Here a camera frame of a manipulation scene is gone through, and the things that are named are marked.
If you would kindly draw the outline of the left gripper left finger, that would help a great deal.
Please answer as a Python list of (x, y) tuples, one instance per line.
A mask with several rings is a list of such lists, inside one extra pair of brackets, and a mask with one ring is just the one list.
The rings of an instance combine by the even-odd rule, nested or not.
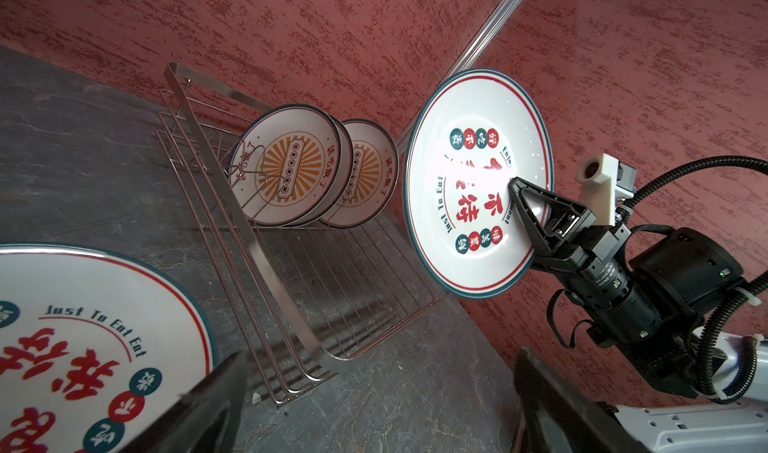
[(231, 452), (241, 423), (247, 380), (245, 354), (231, 354), (122, 450)]

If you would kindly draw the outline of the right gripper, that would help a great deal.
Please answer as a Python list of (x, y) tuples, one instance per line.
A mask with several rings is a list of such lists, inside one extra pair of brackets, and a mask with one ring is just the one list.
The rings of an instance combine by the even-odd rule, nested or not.
[(620, 250), (629, 239), (624, 224), (593, 226), (595, 214), (520, 177), (508, 184), (534, 252), (534, 271), (553, 275), (570, 291), (624, 291), (630, 284)]

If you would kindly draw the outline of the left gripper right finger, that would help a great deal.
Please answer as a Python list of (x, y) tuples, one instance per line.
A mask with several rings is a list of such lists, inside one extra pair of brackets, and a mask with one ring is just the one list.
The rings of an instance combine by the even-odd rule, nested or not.
[(529, 349), (516, 357), (514, 385), (525, 424), (525, 452), (647, 450)]

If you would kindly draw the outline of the floral white plate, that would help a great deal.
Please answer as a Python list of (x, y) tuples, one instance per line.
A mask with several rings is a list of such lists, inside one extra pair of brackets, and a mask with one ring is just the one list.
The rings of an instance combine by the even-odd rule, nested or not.
[(217, 363), (207, 318), (168, 275), (57, 244), (1, 248), (1, 448), (117, 452)]

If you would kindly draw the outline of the small red patterned plate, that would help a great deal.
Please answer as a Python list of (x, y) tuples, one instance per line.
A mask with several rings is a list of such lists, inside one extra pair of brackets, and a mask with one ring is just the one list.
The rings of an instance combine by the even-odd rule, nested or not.
[(228, 182), (245, 217), (263, 227), (304, 226), (341, 197), (352, 142), (335, 117), (309, 105), (276, 108), (234, 148)]

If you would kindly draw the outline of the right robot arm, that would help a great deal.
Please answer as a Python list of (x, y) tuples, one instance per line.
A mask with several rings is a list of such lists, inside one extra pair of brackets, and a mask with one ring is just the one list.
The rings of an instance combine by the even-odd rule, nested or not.
[(587, 313), (593, 341), (616, 347), (654, 389), (699, 397), (693, 407), (617, 406), (612, 426), (653, 452), (763, 452), (767, 448), (767, 340), (724, 327), (755, 306), (765, 278), (705, 235), (655, 225), (659, 241), (625, 256), (632, 230), (599, 226), (591, 210), (530, 182), (510, 182), (534, 246), (534, 266)]

